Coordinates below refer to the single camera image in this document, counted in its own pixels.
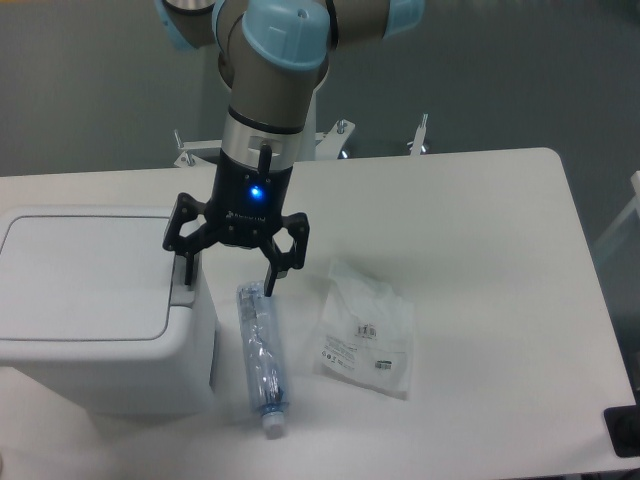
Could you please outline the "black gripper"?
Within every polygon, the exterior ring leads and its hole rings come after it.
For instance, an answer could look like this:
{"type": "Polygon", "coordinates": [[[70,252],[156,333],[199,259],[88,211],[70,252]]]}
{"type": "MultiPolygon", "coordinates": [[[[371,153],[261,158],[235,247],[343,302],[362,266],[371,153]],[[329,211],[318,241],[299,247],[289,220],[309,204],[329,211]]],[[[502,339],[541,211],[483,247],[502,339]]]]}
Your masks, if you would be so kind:
{"type": "Polygon", "coordinates": [[[185,285],[193,283],[196,255],[217,242],[246,249],[262,244],[262,253],[269,262],[264,281],[266,297],[272,296],[276,281],[286,277],[290,269],[304,267],[310,236],[308,217],[299,212],[282,218],[292,171],[288,168],[262,175],[222,153],[208,202],[200,202],[186,192],[177,196],[162,247],[185,259],[185,285]],[[204,223],[183,236],[182,227],[199,216],[204,223]],[[292,238],[286,252],[280,250],[273,237],[282,227],[292,238]]]}

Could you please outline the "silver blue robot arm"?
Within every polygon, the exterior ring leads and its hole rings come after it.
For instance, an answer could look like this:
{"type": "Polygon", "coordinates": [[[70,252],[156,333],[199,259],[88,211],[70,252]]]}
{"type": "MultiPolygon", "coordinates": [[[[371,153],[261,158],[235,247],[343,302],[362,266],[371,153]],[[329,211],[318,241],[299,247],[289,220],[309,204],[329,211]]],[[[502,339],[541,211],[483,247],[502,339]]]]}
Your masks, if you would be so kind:
{"type": "Polygon", "coordinates": [[[231,97],[212,194],[182,193],[164,248],[183,258],[191,284],[201,251],[215,244],[257,249],[269,263],[264,292],[304,266],[310,226],[282,212],[302,153],[307,115],[325,79],[329,55],[416,27],[421,1],[159,1],[168,37],[179,49],[219,49],[231,97]]]}

